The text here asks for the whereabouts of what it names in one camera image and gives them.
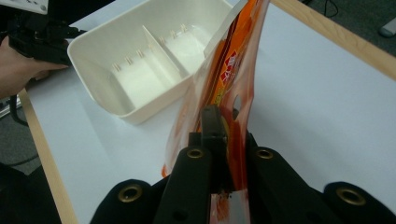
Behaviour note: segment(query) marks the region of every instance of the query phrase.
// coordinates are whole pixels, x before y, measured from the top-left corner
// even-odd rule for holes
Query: table surface
[[[75,26],[90,30],[139,2],[117,0]],[[396,212],[394,64],[298,1],[274,0],[262,29],[248,128],[311,187],[346,181]],[[21,100],[63,223],[89,223],[123,180],[162,178],[181,100],[134,126],[97,105],[73,67],[29,86]]]

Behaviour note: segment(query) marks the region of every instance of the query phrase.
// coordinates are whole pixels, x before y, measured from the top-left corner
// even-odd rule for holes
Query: gray floor
[[[331,20],[396,56],[396,36],[385,38],[377,32],[381,26],[396,17],[395,0],[332,1],[338,7],[338,13]],[[308,5],[323,13],[325,3],[326,0],[312,0]],[[333,13],[335,7],[328,2],[327,15]],[[29,159],[35,154],[35,145],[29,129],[15,123],[10,116],[0,119],[0,162],[15,163]],[[14,168],[30,174],[39,165],[40,160],[34,159]]]

